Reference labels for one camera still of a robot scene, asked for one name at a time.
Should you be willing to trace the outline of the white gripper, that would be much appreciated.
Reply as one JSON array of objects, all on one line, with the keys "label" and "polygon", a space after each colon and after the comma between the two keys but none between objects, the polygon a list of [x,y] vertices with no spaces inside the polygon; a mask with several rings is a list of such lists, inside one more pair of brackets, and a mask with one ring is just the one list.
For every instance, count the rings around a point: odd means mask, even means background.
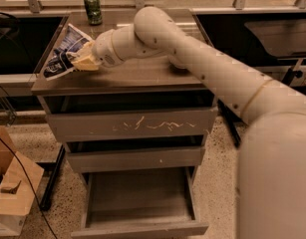
[{"label": "white gripper", "polygon": [[114,30],[100,34],[95,43],[86,43],[77,52],[68,52],[70,63],[78,71],[96,71],[100,65],[103,67],[115,67],[123,61],[116,54],[113,46]]}]

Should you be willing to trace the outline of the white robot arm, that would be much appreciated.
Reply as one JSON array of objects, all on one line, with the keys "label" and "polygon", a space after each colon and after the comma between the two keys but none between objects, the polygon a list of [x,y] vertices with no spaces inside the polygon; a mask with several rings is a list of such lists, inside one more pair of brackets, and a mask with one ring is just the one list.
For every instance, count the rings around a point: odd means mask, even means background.
[{"label": "white robot arm", "polygon": [[306,239],[306,96],[185,34],[156,7],[71,55],[79,70],[166,53],[248,125],[239,149],[239,239]]}]

